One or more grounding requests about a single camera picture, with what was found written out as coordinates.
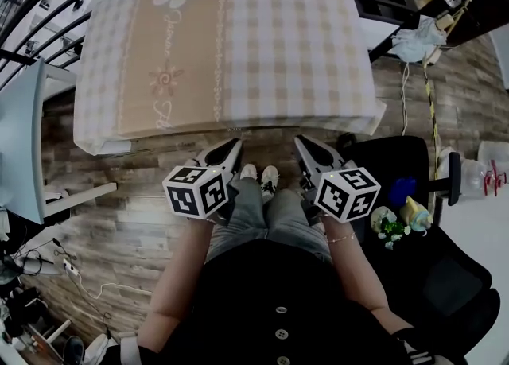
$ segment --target bottle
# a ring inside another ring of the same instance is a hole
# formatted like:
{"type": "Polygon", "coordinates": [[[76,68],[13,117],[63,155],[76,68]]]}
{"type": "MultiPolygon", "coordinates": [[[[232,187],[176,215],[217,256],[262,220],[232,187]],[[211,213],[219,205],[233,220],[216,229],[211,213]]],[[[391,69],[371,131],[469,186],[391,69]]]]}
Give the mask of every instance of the bottle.
{"type": "Polygon", "coordinates": [[[427,231],[431,228],[433,222],[429,211],[410,196],[406,198],[406,204],[399,210],[399,215],[406,225],[409,225],[416,232],[427,231]]]}

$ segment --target person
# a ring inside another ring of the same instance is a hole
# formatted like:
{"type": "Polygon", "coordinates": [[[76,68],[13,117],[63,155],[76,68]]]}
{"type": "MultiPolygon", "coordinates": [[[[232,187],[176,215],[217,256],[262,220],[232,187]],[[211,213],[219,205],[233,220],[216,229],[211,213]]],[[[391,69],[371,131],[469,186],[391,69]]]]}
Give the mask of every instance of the person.
{"type": "Polygon", "coordinates": [[[277,184],[246,165],[227,227],[189,220],[135,346],[102,363],[453,363],[391,312],[352,226],[310,227],[277,184]]]}

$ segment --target black office chair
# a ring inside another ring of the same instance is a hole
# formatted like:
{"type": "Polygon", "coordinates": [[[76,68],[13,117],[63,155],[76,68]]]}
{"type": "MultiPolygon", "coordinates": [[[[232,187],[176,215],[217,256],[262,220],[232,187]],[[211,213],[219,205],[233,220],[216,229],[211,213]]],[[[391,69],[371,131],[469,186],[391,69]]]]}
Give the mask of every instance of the black office chair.
{"type": "MultiPolygon", "coordinates": [[[[404,136],[361,143],[352,139],[340,138],[337,150],[345,160],[365,167],[381,184],[374,208],[390,208],[390,187],[398,178],[407,177],[416,180],[413,198],[420,204],[427,205],[428,193],[436,190],[445,190],[449,204],[456,203],[459,156],[450,159],[449,179],[430,181],[423,139],[404,136]]],[[[490,273],[436,223],[427,236],[412,232],[394,250],[386,250],[369,226],[366,219],[363,250],[380,277],[391,309],[424,330],[444,352],[464,357],[490,330],[500,310],[490,273]]]]}

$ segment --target power strip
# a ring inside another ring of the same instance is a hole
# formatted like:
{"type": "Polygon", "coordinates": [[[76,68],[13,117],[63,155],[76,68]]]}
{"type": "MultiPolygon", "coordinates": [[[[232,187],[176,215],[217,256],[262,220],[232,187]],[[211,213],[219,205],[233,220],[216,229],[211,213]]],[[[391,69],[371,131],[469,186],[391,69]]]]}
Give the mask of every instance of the power strip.
{"type": "Polygon", "coordinates": [[[75,276],[80,275],[78,269],[74,265],[72,265],[66,258],[64,258],[64,269],[67,272],[74,274],[75,276]]]}

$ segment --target jeans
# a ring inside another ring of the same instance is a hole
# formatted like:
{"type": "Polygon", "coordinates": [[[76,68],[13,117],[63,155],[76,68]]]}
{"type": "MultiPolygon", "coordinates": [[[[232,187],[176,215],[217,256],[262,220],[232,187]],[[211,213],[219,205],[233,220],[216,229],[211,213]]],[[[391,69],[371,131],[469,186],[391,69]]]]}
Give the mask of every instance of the jeans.
{"type": "Polygon", "coordinates": [[[269,239],[314,254],[332,264],[322,231],[310,227],[301,207],[301,198],[288,189],[276,192],[263,214],[262,190],[251,177],[232,183],[239,190],[235,210],[227,227],[216,226],[212,233],[207,262],[254,239],[269,239]]]}

